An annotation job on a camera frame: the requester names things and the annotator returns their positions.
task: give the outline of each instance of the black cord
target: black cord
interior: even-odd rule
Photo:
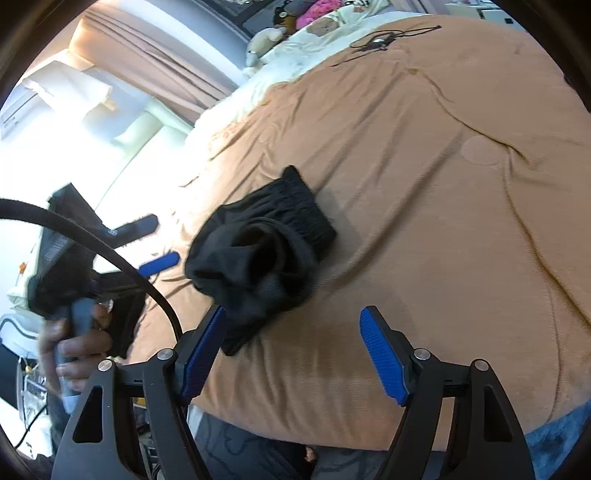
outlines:
[[[375,32],[373,32],[373,35],[369,40],[364,41],[364,39],[367,38],[367,35],[366,35],[364,38],[361,38],[360,40],[357,40],[357,42],[353,42],[349,45],[349,48],[354,48],[359,51],[362,51],[363,53],[361,55],[357,55],[356,57],[351,57],[347,60],[343,60],[339,63],[335,63],[334,65],[331,65],[331,67],[338,67],[339,65],[342,65],[343,63],[347,63],[348,61],[360,59],[361,57],[365,57],[366,55],[369,55],[370,53],[373,53],[375,51],[387,50],[388,46],[398,38],[416,37],[417,35],[423,35],[425,33],[430,33],[432,31],[439,30],[440,28],[441,28],[441,25],[437,25],[435,27],[413,28],[412,30],[378,30],[378,31],[375,31]],[[380,42],[375,41],[375,40],[379,39],[380,37],[383,37],[385,33],[388,34],[388,36],[386,38],[382,38],[382,40]],[[360,41],[363,41],[363,43],[361,45],[355,45],[355,43],[358,43]]]
[[[151,475],[152,480],[158,480],[158,473],[160,472],[160,470],[162,470],[162,465],[160,465],[159,463],[156,463],[154,470],[152,470],[152,475]]]
[[[21,439],[18,441],[18,443],[14,446],[15,450],[18,450],[18,448],[22,445],[23,441],[25,440],[25,437],[28,435],[28,433],[31,431],[31,427],[33,426],[33,424],[35,423],[35,420],[37,420],[39,418],[39,415],[41,415],[41,412],[43,410],[45,410],[47,408],[47,403],[45,405],[43,405],[39,411],[37,413],[35,413],[35,416],[33,417],[33,419],[31,420],[31,423],[29,424],[29,426],[25,429],[25,433],[22,434]]]
[[[17,200],[0,199],[0,219],[18,220],[20,222],[33,223],[54,232],[71,238],[80,245],[97,253],[105,260],[119,268],[124,274],[131,278],[138,286],[143,288],[154,301],[160,305],[173,327],[174,336],[178,340],[183,334],[183,329],[178,321],[177,314],[170,303],[156,288],[139,272],[121,257],[109,245],[98,239],[92,233],[75,224],[70,219],[50,212],[30,203]]]
[[[416,37],[418,35],[424,35],[425,33],[431,33],[432,31],[435,30],[439,30],[441,28],[441,25],[436,25],[435,27],[423,27],[423,28],[413,28],[411,30],[378,30],[373,32],[372,37],[367,40],[364,41],[361,45],[355,45],[355,43],[358,43],[361,40],[358,40],[357,42],[353,42],[349,45],[350,48],[367,48],[369,45],[371,45],[371,43],[376,39],[381,37],[381,34],[384,33],[389,33],[391,34],[391,39],[389,38],[389,42],[388,44],[392,43],[394,40],[398,39],[398,38],[404,38],[404,37]]]

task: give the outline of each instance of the curtain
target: curtain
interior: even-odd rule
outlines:
[[[190,122],[236,88],[183,43],[106,5],[85,12],[70,50],[158,98]]]

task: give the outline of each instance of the finger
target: finger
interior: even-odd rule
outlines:
[[[39,353],[52,352],[56,343],[67,337],[67,327],[68,324],[65,319],[44,322],[38,341]]]
[[[107,328],[111,323],[111,314],[109,313],[109,310],[107,307],[99,303],[95,305],[92,317],[101,329]]]
[[[50,353],[41,353],[39,355],[41,363],[41,370],[45,375],[46,383],[53,393],[60,394],[60,381],[56,374],[56,361],[54,359],[53,351]]]
[[[107,352],[113,344],[111,336],[101,330],[90,330],[84,335],[62,340],[57,344],[63,356],[88,356]]]
[[[88,380],[70,380],[68,382],[68,387],[70,387],[70,390],[73,392],[81,393],[84,391],[87,382]]]
[[[74,362],[58,365],[56,371],[60,377],[67,378],[68,380],[85,380],[92,375],[92,372],[96,370],[99,363],[105,358],[104,353],[86,356]]]

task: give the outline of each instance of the orange blanket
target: orange blanket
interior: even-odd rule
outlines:
[[[183,255],[213,210],[289,164],[339,233],[314,297],[218,355],[205,410],[264,436],[386,449],[402,409],[359,335],[367,304],[444,361],[487,359],[526,432],[591,398],[589,114],[526,33],[455,17],[382,29],[434,25],[272,89],[187,187]],[[186,328],[210,304],[182,267],[155,285]],[[132,361],[173,344],[148,302]]]

